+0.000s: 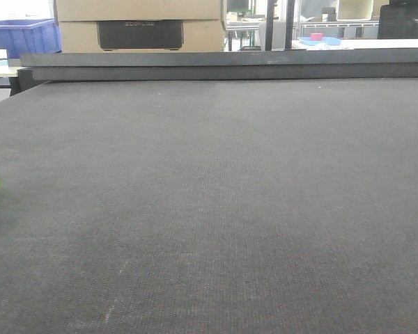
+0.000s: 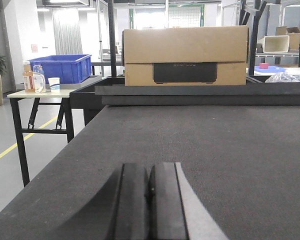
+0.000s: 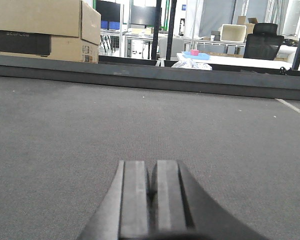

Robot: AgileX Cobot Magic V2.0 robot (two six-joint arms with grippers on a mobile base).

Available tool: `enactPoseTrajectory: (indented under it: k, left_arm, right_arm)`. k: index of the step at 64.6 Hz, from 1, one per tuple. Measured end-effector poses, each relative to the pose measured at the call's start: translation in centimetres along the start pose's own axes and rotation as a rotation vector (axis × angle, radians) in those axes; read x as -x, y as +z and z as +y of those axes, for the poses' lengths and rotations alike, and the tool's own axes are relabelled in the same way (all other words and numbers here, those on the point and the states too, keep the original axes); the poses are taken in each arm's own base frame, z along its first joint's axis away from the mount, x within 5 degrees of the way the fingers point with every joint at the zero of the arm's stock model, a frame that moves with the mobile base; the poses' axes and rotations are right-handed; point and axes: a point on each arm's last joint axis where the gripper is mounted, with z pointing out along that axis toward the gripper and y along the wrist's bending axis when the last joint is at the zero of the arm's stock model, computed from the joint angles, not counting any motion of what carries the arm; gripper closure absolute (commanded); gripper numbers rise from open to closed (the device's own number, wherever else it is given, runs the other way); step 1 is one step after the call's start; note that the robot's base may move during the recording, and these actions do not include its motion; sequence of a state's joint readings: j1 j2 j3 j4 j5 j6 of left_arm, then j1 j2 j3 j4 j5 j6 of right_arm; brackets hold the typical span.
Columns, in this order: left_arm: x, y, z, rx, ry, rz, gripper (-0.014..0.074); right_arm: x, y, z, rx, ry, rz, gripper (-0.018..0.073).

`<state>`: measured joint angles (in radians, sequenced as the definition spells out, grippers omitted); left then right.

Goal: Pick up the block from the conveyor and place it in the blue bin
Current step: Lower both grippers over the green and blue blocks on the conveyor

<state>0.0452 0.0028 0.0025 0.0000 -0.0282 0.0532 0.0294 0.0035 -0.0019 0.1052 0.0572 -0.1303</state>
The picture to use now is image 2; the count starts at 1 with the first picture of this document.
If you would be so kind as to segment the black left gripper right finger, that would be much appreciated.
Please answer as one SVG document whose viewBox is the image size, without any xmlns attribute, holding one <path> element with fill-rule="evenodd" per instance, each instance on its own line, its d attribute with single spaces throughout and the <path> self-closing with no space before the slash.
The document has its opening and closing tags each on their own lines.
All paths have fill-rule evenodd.
<svg viewBox="0 0 300 240">
<path fill-rule="evenodd" d="M 149 190 L 150 239 L 228 239 L 188 182 L 181 163 L 155 164 Z"/>
</svg>

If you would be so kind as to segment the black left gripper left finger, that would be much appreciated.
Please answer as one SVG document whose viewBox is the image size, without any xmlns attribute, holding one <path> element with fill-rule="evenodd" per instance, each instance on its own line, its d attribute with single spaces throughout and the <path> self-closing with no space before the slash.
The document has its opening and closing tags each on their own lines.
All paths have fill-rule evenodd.
<svg viewBox="0 0 300 240">
<path fill-rule="evenodd" d="M 113 194 L 110 203 L 108 240 L 149 238 L 148 174 L 139 163 L 124 163 L 115 169 L 106 184 Z"/>
</svg>

